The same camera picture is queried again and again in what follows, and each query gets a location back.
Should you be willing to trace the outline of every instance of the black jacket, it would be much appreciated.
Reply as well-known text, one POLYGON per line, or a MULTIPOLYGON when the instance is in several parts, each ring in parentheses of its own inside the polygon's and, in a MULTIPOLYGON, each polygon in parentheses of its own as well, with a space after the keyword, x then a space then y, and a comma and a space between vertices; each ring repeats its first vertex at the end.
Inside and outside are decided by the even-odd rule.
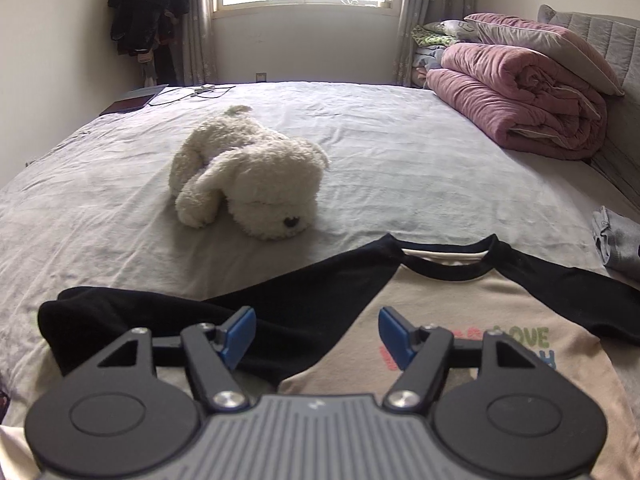
POLYGON ((121 54, 132 56, 148 52, 153 46, 156 33, 160 40, 172 38, 174 29, 168 10, 176 18, 189 12, 189 0, 109 0, 116 15, 111 25, 111 39, 118 42, 121 54))

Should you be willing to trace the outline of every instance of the pink comforter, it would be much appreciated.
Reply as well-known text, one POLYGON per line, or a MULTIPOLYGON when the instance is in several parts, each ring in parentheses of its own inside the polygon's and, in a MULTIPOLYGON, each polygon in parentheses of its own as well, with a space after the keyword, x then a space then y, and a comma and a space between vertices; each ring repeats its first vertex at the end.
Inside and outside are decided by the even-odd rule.
POLYGON ((539 52, 459 43, 442 67, 427 73, 429 88, 504 148, 575 160, 604 142, 602 96, 539 52))

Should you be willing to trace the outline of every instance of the window frame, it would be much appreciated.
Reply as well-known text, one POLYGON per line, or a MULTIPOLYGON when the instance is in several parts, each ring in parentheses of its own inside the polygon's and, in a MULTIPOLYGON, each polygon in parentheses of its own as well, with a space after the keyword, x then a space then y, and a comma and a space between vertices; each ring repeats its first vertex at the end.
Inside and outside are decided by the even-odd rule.
POLYGON ((398 14, 394 9, 394 0, 380 0, 380 2, 369 0, 263 0, 258 2, 244 2, 241 4, 223 5, 222 0, 216 0, 214 6, 214 18, 228 16, 230 14, 242 14, 252 12, 266 7, 349 7, 368 9, 369 11, 380 12, 382 14, 398 14))

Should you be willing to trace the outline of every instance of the plush toy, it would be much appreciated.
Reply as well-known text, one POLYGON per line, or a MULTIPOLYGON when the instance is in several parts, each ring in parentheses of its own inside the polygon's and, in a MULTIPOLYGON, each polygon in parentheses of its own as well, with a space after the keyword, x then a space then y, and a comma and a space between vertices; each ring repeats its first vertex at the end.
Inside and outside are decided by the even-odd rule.
POLYGON ((203 227, 214 221, 223 197, 250 235, 287 238, 316 215, 316 194, 329 165, 315 143, 290 138, 232 106, 198 126, 174 156, 169 176, 180 221, 203 227))

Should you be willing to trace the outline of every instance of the beige shirt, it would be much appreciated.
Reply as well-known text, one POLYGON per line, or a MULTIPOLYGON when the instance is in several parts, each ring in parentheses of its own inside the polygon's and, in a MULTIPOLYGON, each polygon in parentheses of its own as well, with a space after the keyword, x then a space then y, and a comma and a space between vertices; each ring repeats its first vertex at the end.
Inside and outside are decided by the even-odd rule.
POLYGON ((34 480, 40 476, 22 428, 0 426, 0 478, 34 480))
MULTIPOLYGON (((482 254, 405 252, 460 265, 482 254)), ((340 341, 314 366, 279 387, 284 394, 372 392, 378 400, 400 372, 378 335, 378 313, 394 307, 415 326, 437 324, 456 337, 481 339, 500 327, 595 400, 608 424, 596 480, 640 479, 640 441, 626 393, 600 340, 559 316, 497 270, 463 282, 429 278, 400 266, 340 341)))

